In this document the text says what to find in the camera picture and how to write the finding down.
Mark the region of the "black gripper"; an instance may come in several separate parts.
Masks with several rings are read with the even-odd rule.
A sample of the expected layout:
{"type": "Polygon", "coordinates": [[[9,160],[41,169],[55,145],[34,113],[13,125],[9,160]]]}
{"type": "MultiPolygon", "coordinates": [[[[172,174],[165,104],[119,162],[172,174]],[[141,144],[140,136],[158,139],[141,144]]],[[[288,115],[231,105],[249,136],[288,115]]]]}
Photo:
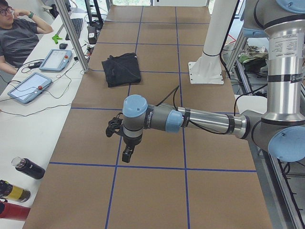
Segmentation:
{"type": "Polygon", "coordinates": [[[130,163],[134,148],[142,141],[142,134],[133,137],[123,133],[123,141],[126,144],[125,149],[122,153],[122,162],[130,163]]]}

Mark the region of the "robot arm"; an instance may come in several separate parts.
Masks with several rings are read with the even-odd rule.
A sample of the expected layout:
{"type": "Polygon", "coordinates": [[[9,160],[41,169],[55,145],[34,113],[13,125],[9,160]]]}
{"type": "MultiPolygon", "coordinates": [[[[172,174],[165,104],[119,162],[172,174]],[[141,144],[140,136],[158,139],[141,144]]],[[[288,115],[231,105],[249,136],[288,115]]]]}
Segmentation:
{"type": "Polygon", "coordinates": [[[120,122],[126,144],[122,160],[129,162],[144,129],[176,133],[192,127],[218,135],[235,135],[252,141],[285,162],[305,157],[305,117],[300,113],[305,3],[302,0],[248,0],[244,34],[269,39],[267,108],[245,110],[239,116],[216,114],[168,104],[149,105],[141,95],[123,103],[120,122]]]}

